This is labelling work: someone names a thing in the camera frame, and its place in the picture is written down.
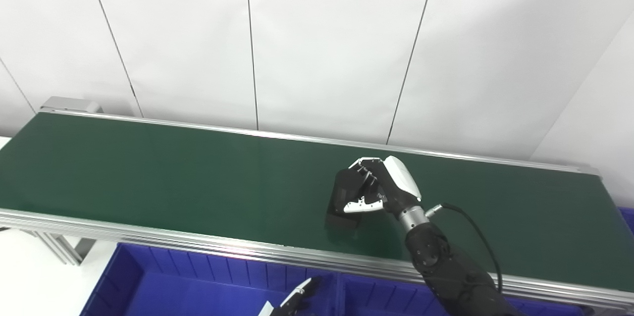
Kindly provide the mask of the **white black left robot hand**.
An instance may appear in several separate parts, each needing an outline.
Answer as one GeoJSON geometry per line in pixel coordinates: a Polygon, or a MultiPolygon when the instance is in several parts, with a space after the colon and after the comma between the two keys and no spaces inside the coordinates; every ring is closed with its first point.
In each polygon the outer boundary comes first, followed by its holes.
{"type": "Polygon", "coordinates": [[[323,277],[320,276],[307,278],[301,284],[295,286],[279,306],[274,307],[271,302],[266,302],[258,315],[295,316],[299,310],[308,306],[305,299],[315,295],[322,279],[323,277]]]}

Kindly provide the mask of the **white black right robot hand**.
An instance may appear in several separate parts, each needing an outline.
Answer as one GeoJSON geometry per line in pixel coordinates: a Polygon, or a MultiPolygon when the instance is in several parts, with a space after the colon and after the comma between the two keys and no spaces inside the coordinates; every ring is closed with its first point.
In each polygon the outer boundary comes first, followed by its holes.
{"type": "Polygon", "coordinates": [[[421,205],[418,185],[408,168],[395,156],[385,159],[362,157],[348,169],[361,177],[362,185],[343,203],[342,213],[385,210],[398,217],[403,211],[421,205]]]}

